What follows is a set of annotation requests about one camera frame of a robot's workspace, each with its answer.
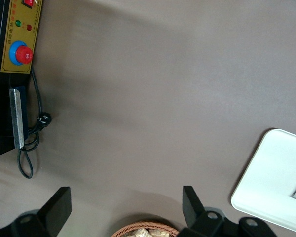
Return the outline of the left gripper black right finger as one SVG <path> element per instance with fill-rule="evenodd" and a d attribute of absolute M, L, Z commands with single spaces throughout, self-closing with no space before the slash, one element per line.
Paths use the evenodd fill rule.
<path fill-rule="evenodd" d="M 192 186 L 183 187 L 182 210 L 187 227 L 180 237 L 275 237 L 276 234 L 261 219 L 243 217 L 230 221 L 220 209 L 205 208 Z"/>

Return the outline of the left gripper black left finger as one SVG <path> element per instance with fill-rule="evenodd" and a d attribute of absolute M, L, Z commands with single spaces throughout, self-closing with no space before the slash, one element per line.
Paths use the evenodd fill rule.
<path fill-rule="evenodd" d="M 1 228 L 0 237 L 56 237 L 71 212 L 71 189 L 60 187 L 41 209 L 23 213 Z"/>

